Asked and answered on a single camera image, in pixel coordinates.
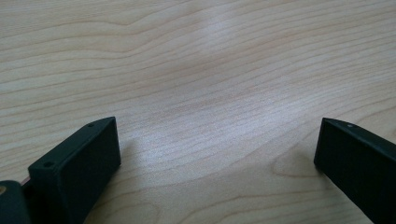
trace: black plastic part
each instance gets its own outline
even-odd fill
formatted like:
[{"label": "black plastic part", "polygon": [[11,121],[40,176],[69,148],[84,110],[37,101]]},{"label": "black plastic part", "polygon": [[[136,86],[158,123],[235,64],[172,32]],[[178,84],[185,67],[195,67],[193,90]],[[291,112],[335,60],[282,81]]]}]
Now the black plastic part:
[{"label": "black plastic part", "polygon": [[49,209],[42,223],[81,224],[120,166],[115,118],[85,125],[29,167]]},{"label": "black plastic part", "polygon": [[315,165],[374,223],[396,223],[396,146],[363,128],[323,119]]},{"label": "black plastic part", "polygon": [[0,223],[32,223],[20,183],[0,181],[0,199]]},{"label": "black plastic part", "polygon": [[0,224],[81,224],[119,166],[116,119],[87,124],[34,162],[23,186],[0,182]]}]

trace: wooden table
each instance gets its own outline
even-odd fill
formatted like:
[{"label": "wooden table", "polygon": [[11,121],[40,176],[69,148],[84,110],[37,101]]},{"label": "wooden table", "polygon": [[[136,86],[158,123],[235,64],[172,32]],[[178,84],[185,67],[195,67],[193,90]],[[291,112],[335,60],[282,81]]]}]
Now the wooden table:
[{"label": "wooden table", "polygon": [[2,1],[0,176],[118,121],[86,223],[370,223],[314,167],[323,117],[396,142],[396,1]]}]

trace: wooden surface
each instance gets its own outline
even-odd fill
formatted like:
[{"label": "wooden surface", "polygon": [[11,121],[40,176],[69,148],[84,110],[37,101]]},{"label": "wooden surface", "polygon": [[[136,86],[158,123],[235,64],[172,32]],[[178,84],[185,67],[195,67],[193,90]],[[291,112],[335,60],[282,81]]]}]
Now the wooden surface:
[{"label": "wooden surface", "polygon": [[117,117],[86,223],[370,223],[313,156],[396,142],[396,1],[1,1],[0,94],[1,179]]}]

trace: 3d printed part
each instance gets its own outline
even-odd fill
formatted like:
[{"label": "3d printed part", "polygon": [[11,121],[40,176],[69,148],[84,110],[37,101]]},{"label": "3d printed part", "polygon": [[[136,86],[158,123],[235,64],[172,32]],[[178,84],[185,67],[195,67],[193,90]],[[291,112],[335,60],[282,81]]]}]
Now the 3d printed part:
[{"label": "3d printed part", "polygon": [[374,223],[396,223],[396,146],[363,128],[323,119],[315,165]]},{"label": "3d printed part", "polygon": [[116,119],[87,124],[34,162],[25,185],[0,182],[0,223],[81,224],[119,166]]}]

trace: wood grain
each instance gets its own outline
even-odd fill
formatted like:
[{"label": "wood grain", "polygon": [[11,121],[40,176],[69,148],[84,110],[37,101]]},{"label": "wood grain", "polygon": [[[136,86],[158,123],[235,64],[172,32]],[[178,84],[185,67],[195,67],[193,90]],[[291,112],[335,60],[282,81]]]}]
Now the wood grain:
[{"label": "wood grain", "polygon": [[2,1],[0,177],[116,116],[86,223],[370,223],[313,165],[323,117],[396,142],[396,2]]}]

